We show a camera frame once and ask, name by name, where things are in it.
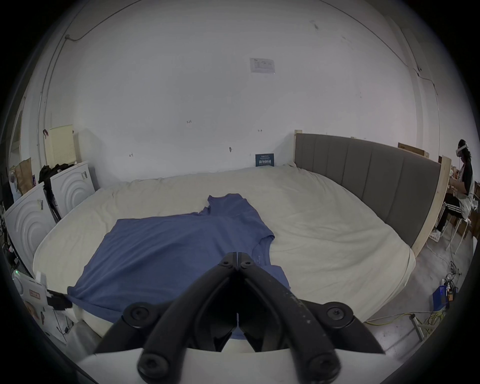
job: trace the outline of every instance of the t-shirt sleeve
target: t-shirt sleeve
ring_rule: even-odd
[[[473,179],[473,170],[472,165],[470,163],[465,164],[465,170],[463,171],[462,181],[465,184],[465,190],[467,191],[466,194],[470,191],[470,186],[472,185]]]

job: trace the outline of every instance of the white bedsheet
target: white bedsheet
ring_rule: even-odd
[[[101,189],[68,213],[38,247],[33,268],[48,288],[66,293],[119,218],[199,212],[208,195],[239,193],[275,234],[272,264],[300,299],[341,301],[364,321],[407,283],[415,256],[355,195],[293,166],[137,180]],[[78,308],[101,336],[110,323]]]

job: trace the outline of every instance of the screw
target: screw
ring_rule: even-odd
[[[315,375],[315,379],[331,379],[339,372],[339,366],[329,354],[323,354],[314,357],[308,364],[310,372]]]
[[[168,375],[168,361],[155,353],[144,353],[137,365],[138,372],[151,379]]]
[[[343,317],[345,316],[345,314],[343,313],[343,311],[338,308],[338,307],[333,307],[333,308],[330,308],[328,311],[327,311],[327,315],[328,317],[330,317],[332,320],[342,320]]]
[[[130,315],[135,320],[145,320],[149,314],[150,312],[145,307],[136,307],[130,312]]]

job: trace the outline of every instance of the gray upholstered headboard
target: gray upholstered headboard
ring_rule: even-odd
[[[296,134],[295,163],[352,192],[410,247],[433,207],[441,171],[440,163],[399,148],[306,133]],[[430,233],[432,227],[424,231]]]

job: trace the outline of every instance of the striped pants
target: striped pants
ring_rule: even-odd
[[[440,232],[442,232],[442,230],[444,229],[448,214],[456,217],[462,217],[460,202],[451,193],[447,193],[445,195],[444,204],[442,205],[442,209],[440,210],[440,214],[438,215],[437,222],[435,223],[435,228],[437,228]]]

